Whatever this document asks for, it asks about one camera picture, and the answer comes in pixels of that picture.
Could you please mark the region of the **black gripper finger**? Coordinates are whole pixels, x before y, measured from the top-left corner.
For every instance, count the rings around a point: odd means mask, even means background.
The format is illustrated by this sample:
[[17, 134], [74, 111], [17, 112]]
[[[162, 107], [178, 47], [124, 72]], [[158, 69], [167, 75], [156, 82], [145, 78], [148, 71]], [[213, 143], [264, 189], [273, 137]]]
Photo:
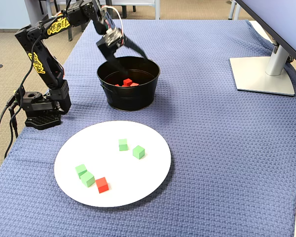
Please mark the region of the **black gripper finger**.
[[115, 58], [113, 53], [108, 53], [104, 57], [120, 73], [122, 73], [126, 77], [128, 76], [127, 71], [123, 68], [123, 66], [120, 64], [120, 62]]
[[124, 36], [124, 46], [127, 48], [132, 49], [133, 51], [137, 52], [140, 54], [145, 60], [148, 60], [145, 52], [133, 41], [131, 41], [127, 36]]

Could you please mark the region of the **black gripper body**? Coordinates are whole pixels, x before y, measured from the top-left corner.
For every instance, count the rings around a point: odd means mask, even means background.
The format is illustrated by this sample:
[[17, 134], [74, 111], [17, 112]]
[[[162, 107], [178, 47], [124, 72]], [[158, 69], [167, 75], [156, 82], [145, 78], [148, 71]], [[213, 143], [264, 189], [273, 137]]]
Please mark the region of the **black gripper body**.
[[115, 54], [116, 51], [123, 46], [123, 39], [122, 30], [120, 28], [110, 28], [96, 43], [96, 45], [103, 56], [108, 53]]

